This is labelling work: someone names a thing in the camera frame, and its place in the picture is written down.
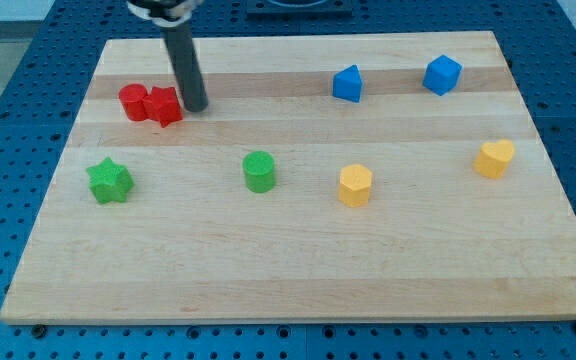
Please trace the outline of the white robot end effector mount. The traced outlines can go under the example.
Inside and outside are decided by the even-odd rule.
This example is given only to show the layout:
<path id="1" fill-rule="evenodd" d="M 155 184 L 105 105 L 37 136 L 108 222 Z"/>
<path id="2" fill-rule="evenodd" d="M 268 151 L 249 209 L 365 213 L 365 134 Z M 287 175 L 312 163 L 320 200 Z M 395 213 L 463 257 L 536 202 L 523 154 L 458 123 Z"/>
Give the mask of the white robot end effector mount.
<path id="1" fill-rule="evenodd" d="M 127 0 L 129 11 L 159 27 L 177 27 L 191 19 L 203 0 Z"/>

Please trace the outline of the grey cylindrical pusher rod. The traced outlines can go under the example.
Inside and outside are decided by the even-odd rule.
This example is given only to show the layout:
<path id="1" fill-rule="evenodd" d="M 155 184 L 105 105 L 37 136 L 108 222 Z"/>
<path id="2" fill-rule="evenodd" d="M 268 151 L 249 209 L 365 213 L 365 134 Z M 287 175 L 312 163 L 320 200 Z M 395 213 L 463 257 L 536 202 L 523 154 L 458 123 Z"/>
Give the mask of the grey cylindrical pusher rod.
<path id="1" fill-rule="evenodd" d="M 184 22 L 162 32 L 184 108 L 189 112 L 204 111 L 209 102 L 190 25 Z"/>

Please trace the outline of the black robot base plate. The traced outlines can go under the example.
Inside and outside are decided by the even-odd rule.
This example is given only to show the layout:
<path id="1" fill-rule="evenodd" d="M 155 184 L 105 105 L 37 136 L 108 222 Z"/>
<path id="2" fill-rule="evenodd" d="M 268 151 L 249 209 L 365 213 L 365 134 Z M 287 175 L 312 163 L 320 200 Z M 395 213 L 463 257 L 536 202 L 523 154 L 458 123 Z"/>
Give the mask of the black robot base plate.
<path id="1" fill-rule="evenodd" d="M 246 0 L 247 18 L 352 14 L 353 0 Z"/>

